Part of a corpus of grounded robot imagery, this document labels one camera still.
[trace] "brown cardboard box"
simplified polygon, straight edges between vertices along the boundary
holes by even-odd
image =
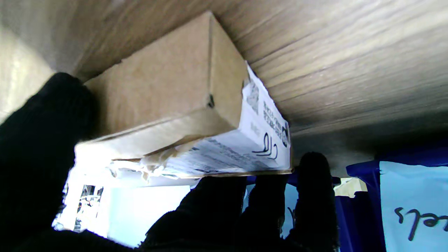
[[[97,139],[77,159],[138,159],[238,128],[246,64],[206,12],[91,79]]]

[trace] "wooden surface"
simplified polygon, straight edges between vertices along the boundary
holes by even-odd
[[[87,80],[207,9],[291,122],[298,155],[327,149],[342,173],[404,135],[444,132],[444,0],[0,0],[0,116],[51,72]]]

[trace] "cardboard box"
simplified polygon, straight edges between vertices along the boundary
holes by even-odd
[[[242,173],[255,164],[288,171],[288,123],[250,74],[213,14],[204,13],[86,83],[100,102],[99,128],[95,140],[76,147],[77,161],[135,161],[194,143],[191,150],[205,152],[178,153],[162,168],[195,166],[184,176]],[[269,159],[273,148],[282,161]]]

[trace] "barcode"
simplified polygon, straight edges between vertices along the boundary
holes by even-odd
[[[258,93],[259,93],[258,87],[254,82],[251,82],[249,85],[250,85],[250,94],[246,98],[246,101],[258,115]]]

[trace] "black marker writing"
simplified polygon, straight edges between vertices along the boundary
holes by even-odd
[[[402,207],[398,207],[394,210],[395,214],[398,215],[398,223],[402,224],[404,217],[403,215],[400,213],[400,211],[403,210]],[[415,214],[415,219],[414,219],[414,223],[412,224],[411,227],[411,232],[409,234],[408,240],[412,241],[415,237],[415,232],[417,231],[417,227],[418,227],[418,223],[420,222],[420,219],[422,218],[431,218],[431,219],[426,219],[423,221],[423,224],[427,227],[434,227],[435,225],[437,225],[437,223],[439,223],[439,220],[447,220],[447,223],[444,227],[444,231],[448,232],[448,216],[446,215],[442,215],[442,216],[437,216],[433,213],[424,213],[424,214],[420,214],[420,212],[417,209],[411,209],[409,210],[407,214],[410,213],[414,213]]]
[[[264,149],[262,151],[256,151],[256,152],[252,151],[252,153],[257,153],[257,156],[270,156],[270,155],[272,155],[272,148],[274,147],[276,149],[276,156],[268,157],[268,158],[275,160],[279,154],[279,149],[278,149],[276,143],[274,145],[272,145],[272,137],[269,137],[269,134],[267,132],[264,134],[263,143],[264,143]]]

